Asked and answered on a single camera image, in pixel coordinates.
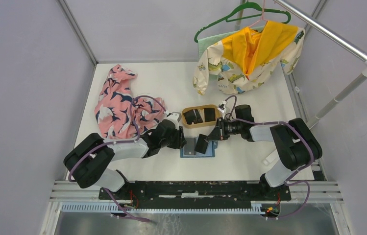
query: metal rod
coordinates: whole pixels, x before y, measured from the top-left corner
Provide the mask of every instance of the metal rod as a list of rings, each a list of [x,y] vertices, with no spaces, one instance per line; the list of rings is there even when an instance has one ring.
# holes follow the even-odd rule
[[[313,19],[318,19],[320,13],[325,8],[326,3],[328,0],[319,0],[319,2],[316,4],[316,7],[314,8],[312,14],[310,15]],[[309,32],[312,30],[313,27],[310,26],[310,24],[306,23],[306,26],[304,26],[304,31],[306,31],[306,35],[309,35]]]
[[[325,105],[315,116],[313,116],[306,125],[309,128],[312,128],[316,125],[319,120],[324,117],[328,112],[330,112],[337,104],[339,104],[345,97],[351,94],[359,85],[361,85],[367,77],[365,77],[362,73],[355,78],[345,89],[343,89],[335,98],[333,98],[329,103]]]
[[[240,0],[240,5],[244,4],[245,2],[246,0]],[[243,17],[243,13],[244,13],[244,10],[239,11],[237,18]],[[240,29],[241,29],[241,20],[237,20],[237,22],[235,23],[235,31],[238,31]]]
[[[98,60],[96,59],[94,53],[91,50],[90,45],[88,44],[87,40],[85,39],[84,34],[82,33],[81,29],[79,28],[78,22],[76,22],[75,17],[73,16],[71,10],[69,9],[68,4],[65,0],[56,0],[59,3],[65,17],[67,18],[69,24],[71,25],[75,35],[78,37],[79,41],[81,42],[82,47],[84,47],[85,51],[88,54],[88,57],[91,63],[95,66],[98,64]]]
[[[302,19],[304,22],[310,24],[315,29],[317,29],[319,32],[330,38],[332,41],[337,43],[338,45],[342,46],[352,54],[354,54],[356,57],[358,57],[360,60],[366,62],[367,61],[367,53],[361,49],[359,49],[357,46],[346,40],[345,38],[341,37],[339,34],[335,33],[334,31],[330,30],[328,27],[324,26],[323,24],[317,22],[315,19],[313,19],[311,16],[307,15],[303,11],[299,10],[296,6],[293,4],[284,1],[284,0],[274,0],[276,3],[278,3],[280,6],[286,8],[288,11],[292,12],[294,15]]]

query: dinosaur print fabric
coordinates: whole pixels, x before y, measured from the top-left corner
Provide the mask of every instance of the dinosaur print fabric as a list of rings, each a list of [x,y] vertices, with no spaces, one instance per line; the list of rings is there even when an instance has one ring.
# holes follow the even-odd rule
[[[195,68],[192,84],[205,94],[209,79],[217,76],[218,89],[241,94],[262,86],[277,65],[293,72],[303,47],[304,29],[268,21],[261,28],[244,28],[210,45]]]
[[[94,109],[101,135],[108,139],[130,139],[137,135],[132,123],[134,113],[140,133],[156,126],[163,119],[163,109],[150,98],[139,98],[129,110],[132,102],[130,79],[137,74],[121,65],[110,69]],[[165,106],[161,98],[156,98]]]

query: metal frame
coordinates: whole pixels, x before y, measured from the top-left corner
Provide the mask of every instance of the metal frame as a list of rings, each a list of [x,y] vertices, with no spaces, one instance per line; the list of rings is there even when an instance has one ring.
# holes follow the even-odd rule
[[[81,42],[82,47],[87,52],[91,63],[94,66],[96,66],[98,64],[98,60],[95,57],[94,53],[92,52],[90,45],[88,44],[87,40],[84,37],[84,34],[82,33],[81,29],[79,28],[79,25],[76,22],[75,17],[73,16],[71,10],[69,9],[68,4],[66,3],[65,0],[56,0],[56,1],[58,2],[59,6],[61,7],[62,12],[64,13],[65,17],[67,18],[78,40]]]
[[[84,35],[82,34],[75,18],[73,17],[67,3],[65,0],[57,0],[60,4],[65,16],[67,17],[70,25],[72,26],[74,32],[76,33],[78,39],[80,40],[82,46],[87,51],[88,56],[91,62],[96,65],[98,63],[95,58],[91,48],[89,47]],[[286,8],[288,11],[298,16],[300,19],[305,21],[307,24],[305,29],[309,32],[311,27],[314,27],[316,30],[330,38],[332,41],[342,46],[350,53],[361,59],[367,64],[367,53],[360,48],[356,47],[354,44],[344,39],[334,31],[330,30],[323,24],[317,22],[314,18],[302,12],[298,8],[296,8],[291,3],[285,0],[274,0],[274,2],[278,3],[282,7]],[[320,0],[316,5],[312,16],[317,18],[326,5],[327,0]],[[241,21],[236,23],[236,27],[241,25]],[[362,84],[367,79],[367,76],[363,74],[359,75],[351,84],[349,84],[342,92],[339,93],[338,96],[332,99],[321,111],[319,111],[314,117],[310,118],[308,121],[308,126],[313,127],[319,119],[325,116],[330,110],[332,110],[340,101],[342,101],[346,96],[348,96],[354,89],[356,89],[360,84]],[[300,96],[298,94],[299,90],[296,88],[294,76],[288,76],[288,80],[290,81],[290,89],[293,90],[293,96],[296,100],[296,104],[294,104],[295,110],[298,114],[307,119],[306,112],[304,110],[303,104],[301,103]],[[313,170],[320,170],[319,165],[312,165]],[[313,181],[310,182],[311,191],[310,191],[310,199],[308,203],[317,204],[317,203],[328,203],[331,205],[332,211],[334,213],[335,222],[337,224],[338,230],[341,235],[349,235],[351,234],[349,226],[346,222],[346,216],[343,213],[343,198],[336,182],[319,182]],[[292,186],[291,201],[283,201],[282,203],[299,203],[304,200],[306,195],[306,186]],[[100,202],[104,200],[99,200],[99,187],[89,187],[87,189],[81,189],[76,183],[70,183],[68,181],[56,181],[49,199],[49,204],[46,212],[46,216],[44,218],[44,222],[41,228],[40,233],[43,235],[52,235],[56,229],[56,223],[61,212],[61,208],[63,203],[66,202],[76,202],[76,203],[89,203],[89,202]],[[263,202],[252,202],[252,203],[271,203],[270,201]]]

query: purple cable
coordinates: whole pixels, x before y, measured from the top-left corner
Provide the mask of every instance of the purple cable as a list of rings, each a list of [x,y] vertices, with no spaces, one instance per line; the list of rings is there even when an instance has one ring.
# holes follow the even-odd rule
[[[139,95],[137,96],[136,98],[132,99],[131,100],[131,103],[130,103],[130,117],[132,119],[132,122],[133,122],[133,125],[134,127],[136,128],[136,132],[137,132],[137,138],[135,140],[119,140],[119,141],[110,141],[110,142],[106,142],[106,143],[102,143],[96,147],[94,147],[93,149],[91,149],[90,151],[88,151],[84,156],[82,156],[81,159],[79,159],[79,161],[73,165],[72,169],[70,170],[69,172],[69,175],[68,175],[68,181],[69,182],[76,182],[74,179],[72,179],[72,174],[75,172],[75,170],[78,168],[78,166],[88,157],[90,156],[93,152],[95,152],[96,150],[104,147],[104,146],[107,146],[107,145],[110,145],[110,144],[114,144],[115,143],[133,143],[134,141],[138,141],[140,139],[140,130],[139,128],[137,127],[137,124],[136,124],[136,117],[133,118],[133,114],[131,113],[131,107],[132,107],[132,104],[137,101],[139,98],[141,97],[147,97],[147,98],[151,98],[153,99],[154,101],[156,101],[160,107],[162,107],[162,109],[164,111],[166,111],[166,108],[155,98],[151,97],[151,96],[148,96],[148,95]],[[146,218],[140,218],[140,217],[134,217],[132,216],[130,213],[127,213],[119,204],[118,202],[116,201],[116,199],[114,198],[114,196],[110,193],[110,191],[106,188],[104,188],[105,191],[107,191],[108,195],[111,197],[111,199],[113,199],[114,203],[117,205],[117,207],[123,211],[126,215],[128,215],[129,217],[123,217],[124,219],[135,219],[135,220],[138,220],[138,221],[141,221],[141,222],[150,222],[149,219],[146,219]]]
[[[131,112],[131,108],[133,107],[134,102],[136,102],[138,99],[140,99],[140,98],[142,98],[142,97],[150,98],[150,99],[152,99],[152,100],[156,101],[156,102],[160,105],[160,107],[162,107],[162,109],[163,109],[164,111],[166,111],[166,108],[165,108],[165,107],[160,103],[160,101],[158,101],[157,99],[155,99],[155,98],[153,98],[153,97],[151,97],[151,96],[149,96],[149,95],[139,95],[139,96],[135,97],[134,99],[132,99],[132,100],[131,100],[131,103],[130,103],[130,108],[129,108],[129,110],[130,110],[130,118],[131,118],[131,120],[132,120],[132,122],[133,122],[133,125],[134,125],[134,128],[136,128],[136,132],[137,132],[137,138],[136,138],[136,141],[138,141],[138,140],[140,139],[140,130],[139,130],[139,128],[137,127],[136,117],[133,117],[133,116],[134,116],[134,114]]]
[[[148,95],[139,95],[138,97],[134,98],[131,100],[131,103],[130,103],[130,118],[132,119],[132,122],[133,122],[133,125],[134,127],[136,128],[136,132],[137,132],[137,138],[135,140],[119,140],[119,141],[115,141],[116,143],[133,143],[134,141],[138,141],[140,139],[140,130],[139,128],[137,127],[137,124],[136,124],[136,117],[133,118],[133,114],[131,113],[131,107],[132,107],[132,104],[138,100],[139,98],[141,97],[147,97],[147,98],[151,98],[153,99],[154,101],[156,101],[160,107],[162,107],[162,109],[164,111],[166,111],[166,108],[155,98],[151,97],[151,96],[148,96]],[[69,182],[75,182],[75,180],[72,179],[72,174],[75,172],[76,168],[79,166],[79,164],[81,164],[81,162],[83,162],[88,156],[90,156],[93,152],[95,152],[96,150],[104,147],[104,146],[107,146],[107,145],[110,145],[110,144],[114,144],[114,141],[110,141],[110,142],[107,142],[107,143],[102,143],[98,146],[96,146],[95,148],[91,149],[88,153],[86,153],[84,156],[82,156],[81,159],[79,159],[79,161],[72,167],[72,169],[70,170],[69,172],[69,175],[68,175],[68,180]]]
[[[231,109],[231,112],[230,112],[230,114],[232,115],[232,112],[234,111],[234,109],[235,109],[235,105],[237,104],[237,97],[234,95],[234,94],[232,94],[232,95],[230,95],[230,96],[228,96],[226,99],[225,99],[225,101],[228,101],[230,98],[232,98],[232,97],[234,97],[235,98],[235,100],[234,100],[234,105],[232,106],[232,109]]]
[[[122,212],[124,212],[124,214],[126,214],[128,217],[119,217],[121,219],[135,219],[137,221],[140,221],[140,222],[145,222],[145,223],[149,223],[151,222],[151,220],[147,219],[147,218],[142,218],[142,217],[135,217],[133,216],[132,214],[128,213],[123,207],[121,207],[119,205],[119,203],[116,201],[116,199],[114,198],[113,194],[110,192],[110,190],[108,190],[107,188],[103,188],[108,196],[110,196],[111,200],[114,201],[114,203],[117,205],[118,209],[120,209]]]
[[[134,140],[126,140],[126,141],[116,141],[117,143],[133,143]],[[72,174],[75,172],[75,170],[78,168],[79,164],[81,164],[81,162],[83,162],[88,156],[90,156],[93,152],[95,152],[96,150],[110,145],[110,144],[114,144],[114,141],[110,141],[110,142],[106,142],[106,143],[102,143],[100,145],[97,145],[96,147],[94,147],[93,149],[91,149],[90,151],[88,151],[88,153],[86,153],[84,156],[82,156],[81,159],[79,159],[79,161],[77,163],[75,163],[75,165],[73,165],[72,169],[69,171],[69,175],[68,175],[68,181],[69,182],[76,182],[74,179],[72,179]]]
[[[310,161],[302,167],[299,167],[295,173],[293,173],[289,178],[286,179],[286,181],[290,180],[291,178],[293,178],[299,171],[303,170],[304,168],[310,166],[313,161],[315,160],[314,156],[313,156],[313,152],[310,149],[310,146],[308,145],[308,143],[305,141],[305,139],[287,122],[285,121],[268,121],[268,122],[252,122],[252,121],[247,121],[244,119],[239,119],[239,118],[235,118],[233,120],[230,120],[229,122],[234,122],[234,121],[242,121],[251,125],[274,125],[274,124],[283,124],[285,126],[287,126],[288,128],[290,128],[291,131],[293,131],[293,133],[300,139],[300,141],[302,141],[302,143],[304,144],[304,146],[306,147],[307,151],[309,152],[310,155]]]
[[[299,173],[299,171],[303,170],[304,168],[310,166],[313,161],[315,160],[315,157],[313,156],[313,152],[309,146],[309,144],[305,141],[305,139],[290,125],[288,124],[287,122],[285,121],[269,121],[269,122],[251,122],[251,121],[247,121],[247,120],[243,120],[243,119],[233,119],[229,122],[234,122],[234,121],[242,121],[242,122],[245,122],[245,123],[248,123],[248,124],[252,124],[252,125],[272,125],[272,124],[283,124],[283,125],[286,125],[288,128],[290,128],[291,131],[293,131],[293,133],[300,139],[300,141],[304,144],[304,146],[306,147],[307,151],[309,152],[309,155],[310,155],[310,161],[305,165],[305,166],[302,166],[302,167],[299,167],[291,176],[289,176],[285,182],[284,182],[284,185],[286,186],[293,186],[293,185],[297,185],[297,184],[300,184],[300,183],[305,183],[307,185],[307,195],[306,195],[306,198],[304,199],[303,201],[303,204],[301,204],[301,206],[295,210],[294,212],[290,213],[290,214],[287,214],[287,215],[283,215],[283,216],[280,216],[278,218],[286,218],[286,217],[290,217],[292,215],[295,215],[297,214],[299,211],[301,211],[304,207],[304,205],[307,203],[307,201],[309,200],[309,196],[310,196],[310,184],[307,182],[307,181],[304,181],[304,180],[300,180],[300,181],[296,181],[296,182],[293,182],[293,183],[287,183],[287,181],[291,180],[295,175],[297,175]]]

